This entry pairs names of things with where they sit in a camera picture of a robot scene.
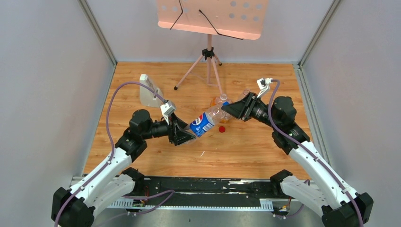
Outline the blue label pepsi bottle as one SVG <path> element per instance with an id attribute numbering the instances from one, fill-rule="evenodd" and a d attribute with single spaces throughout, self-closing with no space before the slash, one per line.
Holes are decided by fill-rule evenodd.
<path id="1" fill-rule="evenodd" d="M 194 132 L 197 138 L 200 138 L 216 124 L 220 123 L 219 120 L 217 120 L 217 123 L 214 123 L 214 120 L 209 113 L 210 108 L 190 123 L 190 129 Z"/>

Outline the orange label tea bottle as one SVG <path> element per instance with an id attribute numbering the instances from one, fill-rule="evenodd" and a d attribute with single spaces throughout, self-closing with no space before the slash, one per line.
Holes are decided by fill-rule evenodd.
<path id="1" fill-rule="evenodd" d="M 214 123 L 217 123 L 219 120 L 220 123 L 227 123 L 232 116 L 225 111 L 222 110 L 222 106 L 224 103 L 232 103 L 232 101 L 228 98 L 227 94 L 223 93 L 220 96 L 216 96 L 212 98 L 210 102 L 210 116 L 213 118 Z"/>

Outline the red bottle cap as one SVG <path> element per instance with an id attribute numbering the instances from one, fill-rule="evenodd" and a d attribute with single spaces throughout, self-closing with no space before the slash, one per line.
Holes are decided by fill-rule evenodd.
<path id="1" fill-rule="evenodd" d="M 224 126 L 219 127 L 219 132 L 224 133 L 226 131 L 226 128 Z"/>

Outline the red cap water bottle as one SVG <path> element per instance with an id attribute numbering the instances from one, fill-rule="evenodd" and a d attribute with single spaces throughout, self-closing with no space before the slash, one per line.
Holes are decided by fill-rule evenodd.
<path id="1" fill-rule="evenodd" d="M 239 96 L 238 100 L 242 100 L 244 97 L 246 97 L 250 93 L 250 90 L 245 89 Z"/>

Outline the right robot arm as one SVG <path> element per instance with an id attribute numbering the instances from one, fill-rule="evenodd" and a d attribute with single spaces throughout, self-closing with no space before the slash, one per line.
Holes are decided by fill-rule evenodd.
<path id="1" fill-rule="evenodd" d="M 358 193 L 323 159 L 308 135 L 295 122 L 296 109 L 292 99 L 279 96 L 265 104 L 255 93 L 242 100 L 223 104 L 231 116 L 247 121 L 258 120 L 273 129 L 275 144 L 309 174 L 312 187 L 282 170 L 270 177 L 270 191 L 275 197 L 288 195 L 313 210 L 326 227 L 360 227 L 369 221 L 373 199 L 368 193 Z"/>

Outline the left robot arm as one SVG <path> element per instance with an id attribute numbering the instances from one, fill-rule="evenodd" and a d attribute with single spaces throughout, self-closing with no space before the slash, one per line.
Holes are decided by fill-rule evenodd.
<path id="1" fill-rule="evenodd" d="M 51 219 L 56 227 L 90 227 L 96 217 L 126 194 L 144 192 L 144 175 L 130 165 L 147 148 L 147 140 L 167 136 L 175 146 L 195 140 L 187 124 L 174 113 L 153 121 L 149 111 L 132 114 L 129 127 L 107 157 L 88 175 L 69 189 L 59 188 L 53 195 Z"/>

